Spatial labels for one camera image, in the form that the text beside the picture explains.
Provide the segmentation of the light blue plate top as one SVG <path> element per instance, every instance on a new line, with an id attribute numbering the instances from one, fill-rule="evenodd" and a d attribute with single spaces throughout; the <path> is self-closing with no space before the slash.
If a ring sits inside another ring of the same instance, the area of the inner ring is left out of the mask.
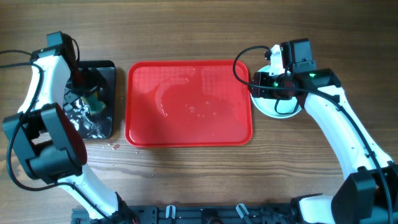
<path id="1" fill-rule="evenodd" d="M 265 72 L 264 67 L 258 72 Z M 274 100 L 264 98 L 253 98 L 254 106 L 263 114 L 277 119 L 292 117 L 301 111 L 301 107 L 296 98 L 291 100 Z"/>

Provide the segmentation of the green yellow sponge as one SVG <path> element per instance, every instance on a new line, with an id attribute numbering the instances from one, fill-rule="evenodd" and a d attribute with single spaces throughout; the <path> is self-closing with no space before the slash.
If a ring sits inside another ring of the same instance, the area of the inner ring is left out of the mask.
<path id="1" fill-rule="evenodd" d="M 89 106 L 90 115 L 98 114 L 106 108 L 106 104 L 98 99 L 97 92 L 90 96 L 81 96 L 80 99 Z"/>

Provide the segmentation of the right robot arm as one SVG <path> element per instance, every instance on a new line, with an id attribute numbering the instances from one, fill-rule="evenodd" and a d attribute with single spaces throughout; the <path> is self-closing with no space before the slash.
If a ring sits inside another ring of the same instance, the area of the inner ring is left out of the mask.
<path id="1" fill-rule="evenodd" d="M 269 64 L 256 72 L 249 91 L 255 107 L 272 118 L 301 111 L 319 125 L 340 164 L 336 194 L 293 199 L 294 223 L 396 223 L 397 164 L 366 131 L 332 70 L 319 69 L 308 39 L 266 47 Z"/>

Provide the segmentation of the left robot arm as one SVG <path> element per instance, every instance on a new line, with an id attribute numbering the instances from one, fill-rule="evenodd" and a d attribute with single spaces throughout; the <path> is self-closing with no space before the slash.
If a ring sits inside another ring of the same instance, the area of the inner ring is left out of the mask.
<path id="1" fill-rule="evenodd" d="M 87 163 L 84 138 L 67 113 L 75 102 L 89 112 L 92 128 L 114 118 L 116 69 L 109 60 L 82 61 L 75 39 L 63 32 L 47 35 L 47 46 L 30 53 L 32 79 L 17 114 L 4 118 L 6 156 L 16 155 L 26 175 L 44 190 L 59 187 L 87 211 L 88 223 L 138 223 L 119 194 L 102 183 Z"/>

